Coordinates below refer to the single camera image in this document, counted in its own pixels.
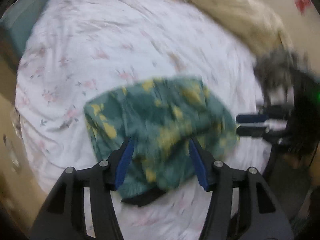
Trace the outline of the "person's right hand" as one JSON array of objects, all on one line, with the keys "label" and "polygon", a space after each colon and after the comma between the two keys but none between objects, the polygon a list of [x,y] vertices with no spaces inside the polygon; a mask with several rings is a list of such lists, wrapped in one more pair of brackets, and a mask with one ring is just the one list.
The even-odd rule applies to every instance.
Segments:
[{"label": "person's right hand", "polygon": [[306,168],[311,178],[311,185],[318,187],[320,184],[319,150],[311,155],[305,155],[298,159],[295,155],[285,154],[283,159],[293,168]]}]

